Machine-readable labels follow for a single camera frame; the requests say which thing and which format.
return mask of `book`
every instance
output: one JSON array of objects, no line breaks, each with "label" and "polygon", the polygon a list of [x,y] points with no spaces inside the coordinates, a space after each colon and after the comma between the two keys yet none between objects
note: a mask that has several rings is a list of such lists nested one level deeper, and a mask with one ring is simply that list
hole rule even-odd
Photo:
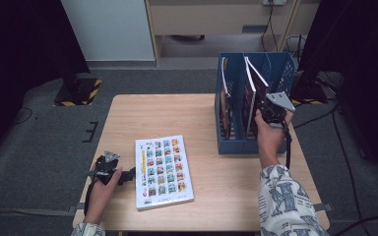
[{"label": "book", "polygon": [[242,123],[244,128],[244,137],[248,139],[250,133],[251,121],[253,117],[254,101],[256,99],[256,88],[253,84],[253,79],[249,70],[248,57],[244,57],[245,68],[243,74],[246,75],[246,82],[244,85],[243,103],[242,103]]},{"label": "book", "polygon": [[137,210],[194,200],[183,137],[137,140]]},{"label": "book", "polygon": [[223,136],[226,140],[229,140],[231,133],[232,123],[232,111],[229,105],[229,98],[231,94],[228,91],[228,87],[225,80],[225,67],[227,58],[222,57],[220,64],[220,72],[222,76],[222,86],[220,90],[220,119],[222,120]]},{"label": "book", "polygon": [[269,85],[263,76],[259,73],[259,71],[254,67],[248,57],[245,57],[245,64],[247,70],[247,76],[249,80],[252,81],[254,88],[256,89],[255,98],[252,104],[252,116],[250,117],[250,125],[248,132],[252,132],[254,136],[257,136],[257,125],[254,121],[256,116],[256,110],[258,109],[258,105],[261,101],[264,101],[266,98],[266,94],[269,93]]}]

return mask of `yellow black hazard tape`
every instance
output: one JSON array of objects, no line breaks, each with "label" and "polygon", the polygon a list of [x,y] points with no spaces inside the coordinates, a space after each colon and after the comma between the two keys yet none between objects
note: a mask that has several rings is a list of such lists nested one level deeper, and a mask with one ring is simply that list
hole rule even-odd
[{"label": "yellow black hazard tape", "polygon": [[314,104],[314,105],[320,105],[320,104],[326,104],[326,100],[319,100],[319,99],[293,99],[292,104],[293,105],[300,105],[300,104]]},{"label": "yellow black hazard tape", "polygon": [[95,80],[94,87],[92,88],[92,91],[90,92],[88,99],[82,100],[82,101],[70,101],[70,100],[65,100],[65,101],[60,101],[60,102],[54,101],[54,106],[76,106],[76,105],[92,104],[97,94],[97,91],[99,90],[99,86],[101,82],[102,80]]}]

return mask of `gray floor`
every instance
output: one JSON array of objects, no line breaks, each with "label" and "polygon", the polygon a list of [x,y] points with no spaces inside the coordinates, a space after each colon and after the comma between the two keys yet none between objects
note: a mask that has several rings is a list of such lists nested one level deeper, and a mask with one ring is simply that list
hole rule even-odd
[{"label": "gray floor", "polygon": [[[0,213],[0,235],[68,235],[71,232],[73,216],[67,210],[76,205],[82,194],[114,95],[215,92],[218,53],[260,51],[256,40],[260,40],[257,35],[240,38],[207,35],[204,41],[198,42],[168,38],[159,68],[93,70],[102,84],[89,106],[53,106],[61,80],[30,90],[25,97],[25,109],[20,110],[14,121],[20,124],[8,131],[0,146],[0,209],[12,210]],[[293,125],[328,112],[335,103],[299,106]],[[339,113],[335,114],[362,216],[377,216],[378,163],[360,157],[347,121]],[[83,143],[89,138],[87,130],[93,127],[90,122],[98,122],[94,139]],[[358,221],[358,215],[333,119],[328,116],[295,132],[323,203],[334,208],[328,212],[331,222],[328,231],[334,235]],[[14,209],[39,209],[54,215],[20,215]],[[378,235],[378,220],[366,223],[366,227],[370,235]],[[359,225],[344,235],[365,234]]]}]

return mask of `black curtain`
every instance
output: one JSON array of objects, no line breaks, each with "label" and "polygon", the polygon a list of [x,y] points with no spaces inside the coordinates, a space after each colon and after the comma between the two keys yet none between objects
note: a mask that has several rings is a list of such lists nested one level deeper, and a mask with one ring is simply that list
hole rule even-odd
[{"label": "black curtain", "polygon": [[322,0],[299,64],[299,86],[320,71],[340,72],[344,115],[363,156],[378,160],[378,1]]},{"label": "black curtain", "polygon": [[26,91],[88,72],[59,0],[0,0],[0,140]]}]

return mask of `wooden table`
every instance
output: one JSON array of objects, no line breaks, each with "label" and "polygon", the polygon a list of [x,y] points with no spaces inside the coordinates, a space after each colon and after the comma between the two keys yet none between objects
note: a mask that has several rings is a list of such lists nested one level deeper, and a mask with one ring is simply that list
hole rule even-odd
[{"label": "wooden table", "polygon": [[[102,227],[118,231],[258,231],[258,154],[219,155],[214,94],[124,94],[112,101],[94,154],[106,149],[120,153],[124,170],[135,166],[135,140],[182,135],[195,201],[145,211],[136,210],[135,181],[117,187],[104,214]],[[290,170],[306,189],[313,204],[321,200],[296,134],[291,129]],[[85,201],[89,179],[82,193]],[[324,228],[330,223],[318,211]],[[77,210],[73,226],[82,222]]]}]

